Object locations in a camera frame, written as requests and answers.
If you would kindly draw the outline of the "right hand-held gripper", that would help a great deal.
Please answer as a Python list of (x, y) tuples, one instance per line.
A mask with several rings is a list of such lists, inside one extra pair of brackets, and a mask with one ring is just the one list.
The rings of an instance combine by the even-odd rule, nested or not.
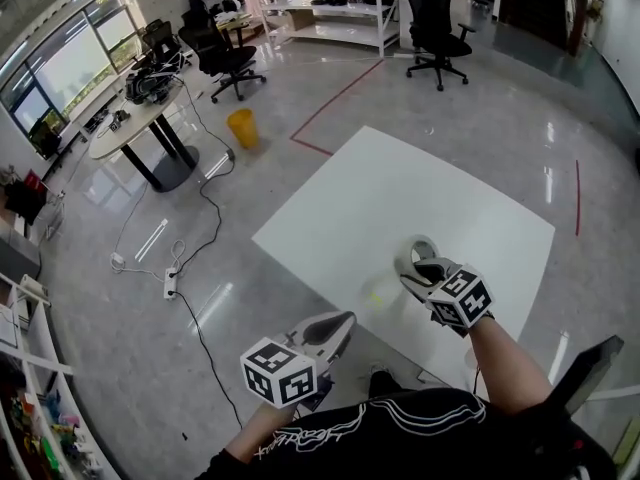
[(494, 297), (471, 266), (434, 257), (421, 259), (412, 268), (399, 275), (400, 282), (431, 312), (432, 321), (464, 338), (481, 318), (493, 317)]

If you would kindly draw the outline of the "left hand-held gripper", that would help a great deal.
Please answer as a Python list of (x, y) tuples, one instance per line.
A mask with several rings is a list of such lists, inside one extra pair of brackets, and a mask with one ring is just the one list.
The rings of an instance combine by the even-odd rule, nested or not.
[(246, 388), (277, 409), (316, 410), (333, 387), (330, 367), (343, 355), (355, 325), (354, 313), (333, 311), (262, 338), (240, 357)]

